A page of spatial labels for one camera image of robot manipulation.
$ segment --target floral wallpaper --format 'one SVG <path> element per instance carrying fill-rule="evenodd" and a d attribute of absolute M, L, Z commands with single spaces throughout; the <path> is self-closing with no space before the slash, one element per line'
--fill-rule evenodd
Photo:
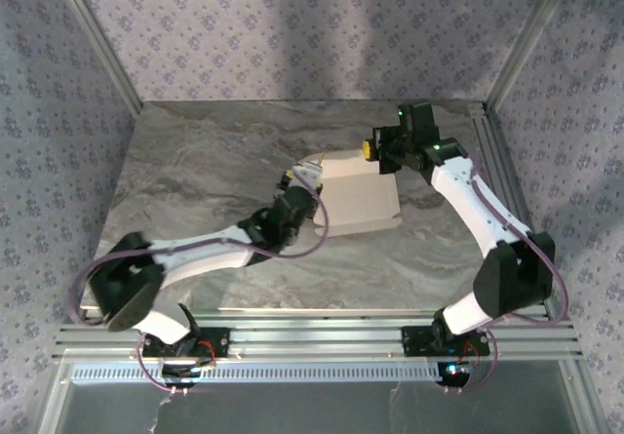
<path fill-rule="evenodd" d="M 569 314 L 624 432 L 624 0 L 563 0 L 498 115 L 535 226 L 552 231 Z"/>
<path fill-rule="evenodd" d="M 535 0 L 90 0 L 144 100 L 485 99 Z"/>
<path fill-rule="evenodd" d="M 33 427 L 133 120 L 64 0 L 0 0 L 0 432 Z"/>

